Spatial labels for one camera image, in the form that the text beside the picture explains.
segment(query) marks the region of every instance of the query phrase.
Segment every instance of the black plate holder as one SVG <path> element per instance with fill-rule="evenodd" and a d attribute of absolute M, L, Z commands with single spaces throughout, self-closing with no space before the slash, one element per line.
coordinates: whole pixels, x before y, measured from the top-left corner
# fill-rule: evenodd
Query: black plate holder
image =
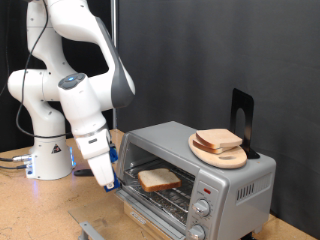
<path fill-rule="evenodd" d="M 236 133 L 237 112 L 241 108 L 245 115 L 244 139 L 241 147 L 246 152 L 248 159 L 258 159 L 259 154 L 250 148 L 251 134 L 252 134 L 252 119 L 253 119 L 253 98 L 234 88 L 232 95 L 231 117 L 230 117 L 230 131 Z"/>

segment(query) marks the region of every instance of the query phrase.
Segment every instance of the red light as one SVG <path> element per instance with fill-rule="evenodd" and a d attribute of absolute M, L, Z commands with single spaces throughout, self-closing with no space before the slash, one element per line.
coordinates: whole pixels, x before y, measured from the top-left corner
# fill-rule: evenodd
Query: red light
<path fill-rule="evenodd" d="M 208 193 L 208 194 L 210 194 L 211 193 L 211 191 L 210 190 L 208 190 L 208 189 L 203 189 L 203 191 L 205 191 L 206 193 Z"/>

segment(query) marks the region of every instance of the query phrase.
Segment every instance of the metal bracket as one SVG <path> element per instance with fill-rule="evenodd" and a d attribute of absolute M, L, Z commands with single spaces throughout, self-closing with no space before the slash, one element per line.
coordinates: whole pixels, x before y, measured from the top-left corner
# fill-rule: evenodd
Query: metal bracket
<path fill-rule="evenodd" d="M 78 240 L 89 240 L 89 236 L 92 240 L 105 240 L 101 235 L 90 225 L 89 222 L 82 222 L 79 224 L 82 228 L 81 235 Z"/>
<path fill-rule="evenodd" d="M 253 119 L 253 98 L 240 90 L 234 88 L 232 95 L 230 131 L 236 132 L 237 111 L 241 108 L 245 114 L 244 139 L 241 147 L 246 152 L 248 159 L 258 159 L 260 155 L 250 148 L 252 134 L 252 119 Z"/>

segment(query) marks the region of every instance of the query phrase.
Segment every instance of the control knob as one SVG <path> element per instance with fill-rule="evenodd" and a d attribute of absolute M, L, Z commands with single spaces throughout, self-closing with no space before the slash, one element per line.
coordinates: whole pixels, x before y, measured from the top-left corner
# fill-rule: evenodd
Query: control knob
<path fill-rule="evenodd" d="M 203 240 L 205 238 L 205 233 L 200 225 L 194 225 L 189 231 L 190 239 Z"/>
<path fill-rule="evenodd" d="M 198 202 L 192 204 L 192 209 L 198 213 L 201 217 L 209 215 L 210 207 L 206 200 L 199 200 Z"/>

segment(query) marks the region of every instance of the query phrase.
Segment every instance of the toaster oven control panel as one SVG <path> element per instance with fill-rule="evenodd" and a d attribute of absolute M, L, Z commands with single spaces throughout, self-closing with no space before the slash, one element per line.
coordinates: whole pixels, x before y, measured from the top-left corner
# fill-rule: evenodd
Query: toaster oven control panel
<path fill-rule="evenodd" d="M 215 204 L 219 191 L 208 184 L 199 181 L 196 193 L 196 201 L 191 204 L 191 228 L 188 231 L 188 239 L 206 239 L 211 229 L 212 217 L 215 212 Z"/>

